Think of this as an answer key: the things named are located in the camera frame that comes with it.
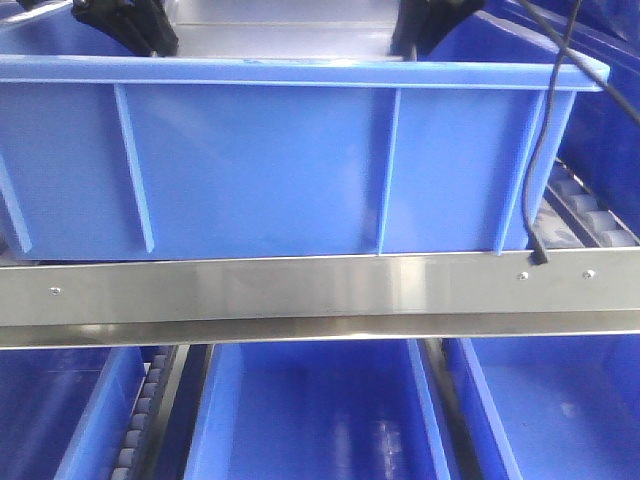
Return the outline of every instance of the metal bar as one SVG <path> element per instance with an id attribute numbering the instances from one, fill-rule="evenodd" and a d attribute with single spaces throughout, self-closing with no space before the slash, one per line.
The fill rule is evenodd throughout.
<path id="1" fill-rule="evenodd" d="M 538 267 L 528 257 L 3 267 L 0 346 L 640 330 L 640 248 L 554 250 Z"/>
<path id="2" fill-rule="evenodd" d="M 640 313 L 431 314 L 0 327 L 0 347 L 606 333 L 640 333 Z"/>

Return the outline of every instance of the plastic storage bin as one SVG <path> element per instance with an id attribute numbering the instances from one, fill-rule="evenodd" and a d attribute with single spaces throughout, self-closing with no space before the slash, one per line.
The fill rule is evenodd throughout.
<path id="1" fill-rule="evenodd" d="M 108 480 L 143 375 L 137 348 L 0 352 L 0 478 Z"/>
<path id="2" fill-rule="evenodd" d="M 448 340 L 486 478 L 640 478 L 640 336 Z"/>
<path id="3" fill-rule="evenodd" d="M 14 0 L 0 0 L 0 20 L 23 12 L 22 7 Z"/>
<path id="4" fill-rule="evenodd" d="M 540 11 L 558 30 L 566 20 Z M 506 2 L 504 15 L 533 28 L 519 4 Z M 609 83 L 640 109 L 640 53 L 621 40 L 577 25 L 573 48 L 611 66 Z M 640 234 L 640 127 L 606 93 L 578 97 L 560 157 L 598 198 Z"/>
<path id="5" fill-rule="evenodd" d="M 415 341 L 216 346 L 184 478 L 457 479 L 432 382 Z"/>
<path id="6" fill-rule="evenodd" d="M 18 257 L 525 246 L 542 36 L 481 12 L 433 61 L 127 58 L 66 9 L 0 25 L 1 224 Z M 575 93 L 594 90 L 571 65 L 559 82 L 538 198 Z"/>

